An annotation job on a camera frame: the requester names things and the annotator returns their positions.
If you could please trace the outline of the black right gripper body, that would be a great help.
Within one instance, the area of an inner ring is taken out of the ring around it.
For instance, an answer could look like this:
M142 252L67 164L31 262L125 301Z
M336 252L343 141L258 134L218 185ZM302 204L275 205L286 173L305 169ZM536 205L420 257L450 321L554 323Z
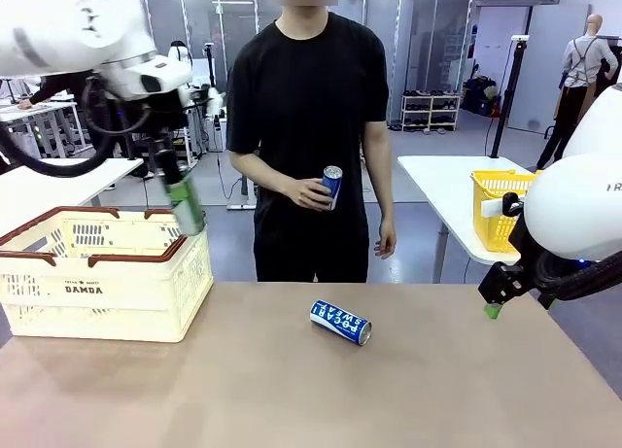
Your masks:
M494 263L480 285L478 291L491 305L504 305L514 297L530 290L530 282L521 265Z

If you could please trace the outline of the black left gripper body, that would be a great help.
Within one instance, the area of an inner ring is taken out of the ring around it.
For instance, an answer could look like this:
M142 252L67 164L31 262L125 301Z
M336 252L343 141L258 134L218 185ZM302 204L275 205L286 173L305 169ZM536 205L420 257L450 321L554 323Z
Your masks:
M153 171L164 177L178 177L179 166L167 127L151 126L144 138Z

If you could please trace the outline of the green drink can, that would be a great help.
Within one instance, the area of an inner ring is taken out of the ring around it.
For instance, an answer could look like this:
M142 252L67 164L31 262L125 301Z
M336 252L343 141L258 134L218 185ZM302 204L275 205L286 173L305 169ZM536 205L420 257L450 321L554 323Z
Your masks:
M186 199L169 198L169 201L179 228L187 236L194 236L200 234L205 228L205 216L189 173L187 189L189 196Z

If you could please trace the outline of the blue Pocari Sweat can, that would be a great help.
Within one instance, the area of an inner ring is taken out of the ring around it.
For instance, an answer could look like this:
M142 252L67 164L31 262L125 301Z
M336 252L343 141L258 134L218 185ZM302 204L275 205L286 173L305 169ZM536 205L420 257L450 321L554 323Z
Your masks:
M323 172L322 185L329 189L331 203L328 209L332 211L337 202L338 194L341 189L343 171L337 166L327 166Z
M310 308L310 320L348 341L363 346L372 332L372 323L352 312L323 300L317 300Z

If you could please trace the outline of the person's left forearm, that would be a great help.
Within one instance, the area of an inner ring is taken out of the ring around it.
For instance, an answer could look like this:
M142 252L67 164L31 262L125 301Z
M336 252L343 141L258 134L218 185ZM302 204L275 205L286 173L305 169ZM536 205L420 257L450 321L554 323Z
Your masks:
M367 164L367 172L380 207L382 220L384 222L393 222L395 214L391 166L384 164L372 165L369 162Z

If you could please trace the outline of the person's right forearm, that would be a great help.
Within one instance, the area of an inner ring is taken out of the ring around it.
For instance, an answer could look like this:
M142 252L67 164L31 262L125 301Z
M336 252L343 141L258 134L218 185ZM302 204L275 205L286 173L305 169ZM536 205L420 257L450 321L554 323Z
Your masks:
M300 195L300 181L276 171L255 154L230 154L232 166L257 185L281 193L293 201Z

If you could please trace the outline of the yellow plastic basket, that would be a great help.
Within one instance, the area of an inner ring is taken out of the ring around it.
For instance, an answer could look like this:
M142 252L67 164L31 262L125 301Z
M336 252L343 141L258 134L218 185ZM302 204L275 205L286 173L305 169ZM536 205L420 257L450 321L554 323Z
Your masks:
M526 195L537 173L522 174L515 170L476 170L471 173L473 181L473 226L484 247L495 253L515 254L508 237L517 218L505 216L485 219L481 216L481 202L500 198L507 192Z

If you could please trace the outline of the person's left hand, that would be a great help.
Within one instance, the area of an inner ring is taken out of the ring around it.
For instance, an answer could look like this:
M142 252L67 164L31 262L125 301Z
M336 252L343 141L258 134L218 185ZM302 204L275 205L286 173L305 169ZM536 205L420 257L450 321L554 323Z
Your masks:
M397 232L392 218L383 218L379 225L379 239L374 245L374 255L381 259L391 257L397 246Z

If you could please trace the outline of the person's right hand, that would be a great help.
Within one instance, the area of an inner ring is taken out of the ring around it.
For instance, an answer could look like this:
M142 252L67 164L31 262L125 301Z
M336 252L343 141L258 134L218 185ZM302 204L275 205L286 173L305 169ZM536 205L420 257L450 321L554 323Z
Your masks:
M331 203L331 190L322 184L321 179L289 178L284 194L297 206L314 211L328 211Z

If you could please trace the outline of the white work table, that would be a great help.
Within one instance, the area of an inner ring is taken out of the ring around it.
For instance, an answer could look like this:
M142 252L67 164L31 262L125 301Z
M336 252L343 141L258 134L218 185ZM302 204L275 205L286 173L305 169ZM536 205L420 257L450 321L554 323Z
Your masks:
M24 166L0 176L0 225L21 224L57 206L100 204L99 195L140 165L137 159L109 158L76 178L55 178Z

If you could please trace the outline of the white side table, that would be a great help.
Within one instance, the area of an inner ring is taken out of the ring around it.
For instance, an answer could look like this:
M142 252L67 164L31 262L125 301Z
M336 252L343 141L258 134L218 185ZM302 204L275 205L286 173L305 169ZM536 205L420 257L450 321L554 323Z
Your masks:
M434 284L441 282L449 236L453 236L476 263L492 265L497 261L514 263L518 260L516 254L486 250L477 236L473 224L471 173L474 170L514 170L527 174L527 169L507 158L488 156L405 155L397 161L441 221L432 271Z

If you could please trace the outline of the background person with black cap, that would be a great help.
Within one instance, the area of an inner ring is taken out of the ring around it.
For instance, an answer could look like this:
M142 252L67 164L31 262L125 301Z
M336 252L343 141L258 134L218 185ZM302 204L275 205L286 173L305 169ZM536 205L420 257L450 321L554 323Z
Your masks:
M17 107L20 110L32 108L34 105L49 100L61 91L68 91L74 95L74 100L80 103L86 88L87 79L93 75L92 70L47 76L42 81L40 89L30 98L21 100Z

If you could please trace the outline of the person in black t-shirt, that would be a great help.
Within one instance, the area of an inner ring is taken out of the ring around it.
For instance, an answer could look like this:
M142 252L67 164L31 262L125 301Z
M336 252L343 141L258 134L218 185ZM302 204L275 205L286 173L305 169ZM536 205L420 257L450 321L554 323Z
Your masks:
M261 282L363 283L382 220L367 164L393 168L386 55L337 0L272 0L280 16L228 75L227 148L293 179L343 171L335 208L314 211L259 185L254 256Z

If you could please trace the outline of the white shoe rack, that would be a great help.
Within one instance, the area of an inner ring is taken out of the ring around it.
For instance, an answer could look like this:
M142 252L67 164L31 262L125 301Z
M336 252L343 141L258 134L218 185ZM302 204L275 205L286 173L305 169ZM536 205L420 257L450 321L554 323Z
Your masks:
M445 132L457 128L461 96L443 90L407 90L401 97L402 131Z

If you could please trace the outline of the pile of black bags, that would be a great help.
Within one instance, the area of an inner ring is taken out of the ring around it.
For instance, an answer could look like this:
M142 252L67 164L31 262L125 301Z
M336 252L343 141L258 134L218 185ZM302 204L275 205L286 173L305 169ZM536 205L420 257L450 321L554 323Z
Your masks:
M491 117L499 103L500 94L495 80L477 76L464 83L462 109L479 116Z

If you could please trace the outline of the mannequin with grey apron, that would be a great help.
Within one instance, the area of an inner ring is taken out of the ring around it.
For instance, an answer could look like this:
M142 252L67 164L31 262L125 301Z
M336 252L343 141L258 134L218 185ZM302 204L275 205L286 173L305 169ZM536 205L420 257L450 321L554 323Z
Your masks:
M574 130L594 100L598 74L604 60L609 66L605 77L616 73L617 56L604 38L598 36L603 17L591 14L586 19L585 34L569 41L563 58L561 94L555 115L552 135L542 151L536 170L542 170L550 159L558 161Z

